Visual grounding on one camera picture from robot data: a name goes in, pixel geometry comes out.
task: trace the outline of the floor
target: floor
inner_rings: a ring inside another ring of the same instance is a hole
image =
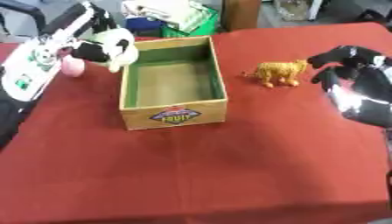
[[[18,0],[23,3],[35,5],[39,7],[45,14],[47,21],[51,21],[62,13],[65,9],[69,8],[72,4],[78,2],[78,0],[44,0],[45,3],[41,3],[39,0]],[[123,24],[123,15],[120,12],[120,2],[122,0],[93,0],[102,8],[110,11],[117,23]],[[203,4],[220,10],[221,0],[199,0]],[[281,19],[277,14],[277,11],[272,3],[262,3],[262,9],[260,10],[258,27],[283,27],[283,26],[298,26],[298,25],[326,25],[345,23],[352,21],[357,17],[364,9],[374,9],[382,14],[387,14],[392,9],[392,2],[390,0],[332,0],[331,7],[329,10],[319,14],[316,21],[296,21],[287,22]],[[36,35],[33,20],[21,13],[17,13],[9,10],[1,10],[5,12],[6,23],[9,30],[17,35]]]

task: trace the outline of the red table cover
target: red table cover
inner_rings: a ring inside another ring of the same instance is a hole
[[[126,131],[120,74],[90,64],[58,75],[0,154],[0,223],[361,223],[390,215],[376,127],[340,116],[308,69],[267,89],[241,72],[338,45],[392,54],[377,24],[213,36],[229,104],[224,123]],[[1,58],[13,48],[1,45]]]

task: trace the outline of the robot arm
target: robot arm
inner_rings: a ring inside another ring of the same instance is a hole
[[[310,57],[313,68],[330,62],[312,79],[321,82],[324,91],[348,119],[383,128],[392,127],[392,59],[379,52],[352,45],[339,46]],[[340,85],[340,78],[353,81],[352,90]]]
[[[93,28],[94,41],[77,39]],[[117,28],[108,12],[89,1],[77,3],[19,45],[0,66],[0,149],[18,132],[61,67],[60,52],[108,65],[117,72],[137,59],[132,34]]]
[[[321,82],[322,88],[345,118],[383,128],[392,127],[392,105],[388,101],[376,100],[342,87],[334,70],[334,67],[326,68],[311,82]]]

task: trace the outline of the plush toy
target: plush toy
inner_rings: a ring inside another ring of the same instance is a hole
[[[103,43],[103,49],[106,49],[111,60],[102,64],[107,66],[111,73],[118,72],[122,66],[132,64],[139,56],[139,51],[134,45],[135,38],[127,29],[103,31],[94,35],[92,40]]]
[[[84,73],[85,63],[82,59],[73,58],[71,55],[61,59],[61,72],[72,77],[79,77]]]
[[[95,61],[108,67],[111,73],[117,73],[121,67],[135,62],[138,50],[135,39],[126,29],[117,28],[95,34],[92,40],[81,40],[75,49],[58,52],[61,57],[61,72],[78,77],[85,69],[83,60]]]
[[[266,62],[257,66],[252,74],[245,76],[255,76],[261,79],[262,84],[267,88],[273,88],[271,78],[276,76],[280,83],[288,84],[292,87],[299,85],[296,77],[306,70],[308,63],[305,59],[298,59],[295,62]]]

